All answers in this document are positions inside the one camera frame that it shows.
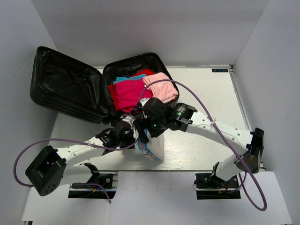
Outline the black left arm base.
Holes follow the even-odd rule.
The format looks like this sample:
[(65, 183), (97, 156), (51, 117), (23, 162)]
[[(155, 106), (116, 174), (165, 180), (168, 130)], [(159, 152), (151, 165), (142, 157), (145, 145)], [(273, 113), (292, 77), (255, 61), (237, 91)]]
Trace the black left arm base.
[(118, 186), (117, 172), (94, 172), (87, 185), (74, 185), (69, 188), (69, 199), (113, 199)]

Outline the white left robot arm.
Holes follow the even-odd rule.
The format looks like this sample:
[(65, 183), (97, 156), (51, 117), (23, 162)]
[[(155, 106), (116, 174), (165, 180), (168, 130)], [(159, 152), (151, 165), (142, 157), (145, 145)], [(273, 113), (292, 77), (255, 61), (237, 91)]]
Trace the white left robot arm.
[(115, 127), (108, 128), (85, 142), (72, 140), (70, 147), (55, 149), (44, 147), (25, 171), (33, 187), (40, 196), (52, 193), (66, 182), (75, 169), (85, 169), (83, 182), (94, 187), (99, 182), (97, 169), (88, 160), (101, 157), (114, 151), (134, 148), (136, 135), (134, 122), (130, 117), (119, 121)]

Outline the teal shirt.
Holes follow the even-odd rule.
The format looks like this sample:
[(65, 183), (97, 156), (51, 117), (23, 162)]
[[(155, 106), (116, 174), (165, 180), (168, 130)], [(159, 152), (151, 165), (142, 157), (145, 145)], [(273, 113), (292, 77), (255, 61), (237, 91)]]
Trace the teal shirt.
[(139, 80), (146, 76), (147, 76), (146, 74), (141, 74), (141, 75), (132, 76), (132, 77), (117, 77), (116, 81), (113, 82), (113, 85), (115, 85), (116, 83), (122, 82), (122, 81), (127, 81), (127, 80)]

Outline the first aid tin box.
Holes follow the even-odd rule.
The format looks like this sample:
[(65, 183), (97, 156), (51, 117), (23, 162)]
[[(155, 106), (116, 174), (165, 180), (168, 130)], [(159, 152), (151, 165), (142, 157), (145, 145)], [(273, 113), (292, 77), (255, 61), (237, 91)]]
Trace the first aid tin box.
[(160, 135), (158, 137), (151, 138), (150, 133), (147, 129), (144, 130), (148, 143), (141, 142), (140, 138), (135, 144), (135, 149), (140, 151), (147, 158), (154, 161), (163, 161), (165, 158), (165, 137)]

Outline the black hard-shell suitcase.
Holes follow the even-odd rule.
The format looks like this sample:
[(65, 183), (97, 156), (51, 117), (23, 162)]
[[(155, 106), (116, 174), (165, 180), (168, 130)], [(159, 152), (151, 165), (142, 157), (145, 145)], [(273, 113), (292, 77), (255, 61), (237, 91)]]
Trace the black hard-shell suitcase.
[(114, 125), (122, 114), (117, 111), (108, 85), (117, 77), (131, 77), (149, 69), (171, 76), (160, 57), (152, 52), (96, 68), (40, 46), (34, 58), (30, 97), (38, 105), (90, 123)]

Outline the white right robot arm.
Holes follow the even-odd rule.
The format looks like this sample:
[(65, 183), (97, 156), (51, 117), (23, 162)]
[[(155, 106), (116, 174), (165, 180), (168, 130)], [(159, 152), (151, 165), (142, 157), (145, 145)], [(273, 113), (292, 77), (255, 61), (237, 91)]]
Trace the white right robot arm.
[(214, 165), (211, 180), (215, 186), (224, 186), (240, 172), (259, 172), (264, 149), (262, 129), (242, 130), (222, 122), (212, 122), (193, 106), (177, 103), (175, 107), (171, 107), (155, 97), (144, 98), (137, 105), (143, 112), (142, 121), (152, 138), (168, 129), (179, 130), (206, 137), (236, 150), (236, 153)]

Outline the magenta garment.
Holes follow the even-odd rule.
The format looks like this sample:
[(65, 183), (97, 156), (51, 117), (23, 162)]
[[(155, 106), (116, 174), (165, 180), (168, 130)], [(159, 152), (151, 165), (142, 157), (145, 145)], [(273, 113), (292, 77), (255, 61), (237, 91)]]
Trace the magenta garment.
[(143, 79), (124, 80), (115, 83), (116, 99), (120, 110), (129, 113), (136, 108), (139, 96), (145, 88)]

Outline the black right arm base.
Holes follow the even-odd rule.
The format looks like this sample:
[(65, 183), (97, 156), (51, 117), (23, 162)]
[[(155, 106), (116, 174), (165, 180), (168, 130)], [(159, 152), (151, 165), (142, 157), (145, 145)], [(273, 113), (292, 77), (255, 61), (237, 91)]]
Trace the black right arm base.
[(195, 173), (194, 187), (197, 200), (240, 199), (240, 183), (237, 176), (228, 181), (211, 177), (211, 173)]

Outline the pink towel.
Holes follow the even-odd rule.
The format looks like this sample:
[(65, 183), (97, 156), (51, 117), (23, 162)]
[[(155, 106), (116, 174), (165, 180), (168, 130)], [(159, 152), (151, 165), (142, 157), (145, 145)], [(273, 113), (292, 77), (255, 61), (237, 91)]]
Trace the pink towel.
[[(150, 83), (164, 79), (169, 80), (169, 77), (166, 74), (160, 72), (154, 75), (145, 76), (142, 78), (142, 81), (145, 86), (147, 86)], [(171, 102), (172, 100), (175, 100), (179, 96), (179, 93), (174, 87), (173, 83), (169, 81), (157, 82), (149, 86), (147, 89), (152, 92), (154, 98), (158, 98), (165, 104)]]

